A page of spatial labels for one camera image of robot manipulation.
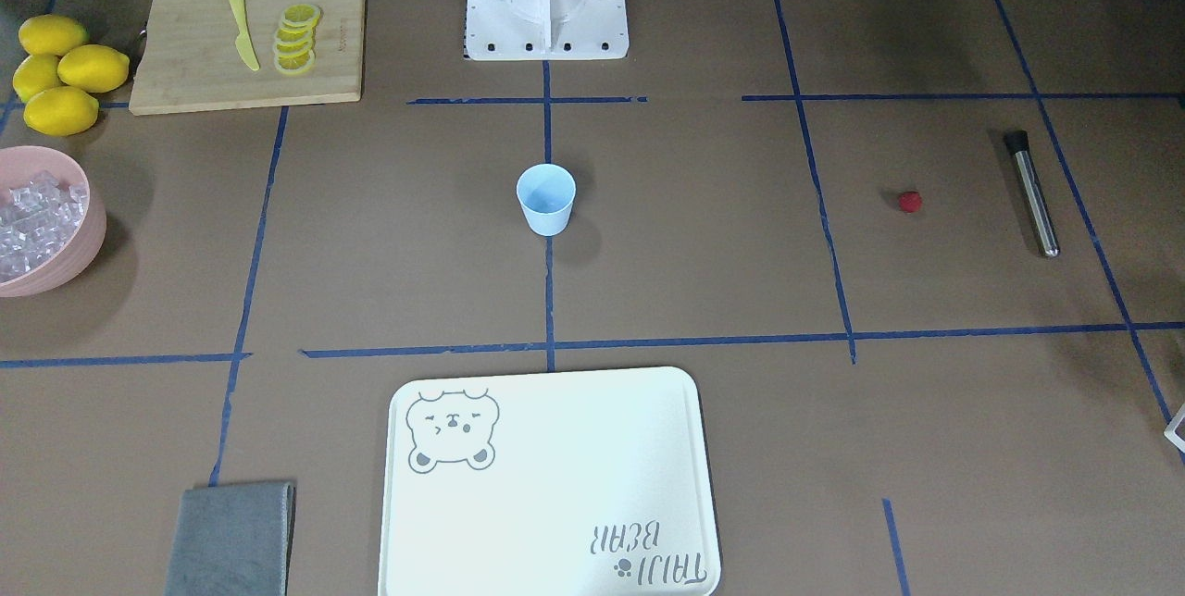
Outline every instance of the wooden cutting board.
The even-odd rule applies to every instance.
[[[366,0],[245,0],[258,70],[235,49],[226,0],[153,0],[143,59],[132,82],[133,115],[340,103],[361,98]],[[295,2],[321,6],[313,69],[283,76],[273,68],[273,39]]]

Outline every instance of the gray towel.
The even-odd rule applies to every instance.
[[[184,493],[165,596],[283,596],[295,491],[260,482]]]

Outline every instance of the light blue cup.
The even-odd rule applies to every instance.
[[[550,237],[568,226],[576,200],[576,180],[555,162],[527,168],[515,187],[527,225],[537,235]]]

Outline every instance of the small red object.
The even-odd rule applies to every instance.
[[[918,192],[903,192],[903,194],[897,196],[897,205],[902,212],[917,212],[922,209],[922,194]]]

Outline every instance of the bowl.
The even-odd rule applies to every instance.
[[[88,204],[78,229],[52,257],[28,273],[0,283],[0,297],[21,297],[47,291],[75,278],[90,265],[107,236],[107,211],[87,173],[68,154],[47,146],[9,146],[0,149],[0,191],[28,184],[39,171],[50,171],[59,182],[81,184]]]

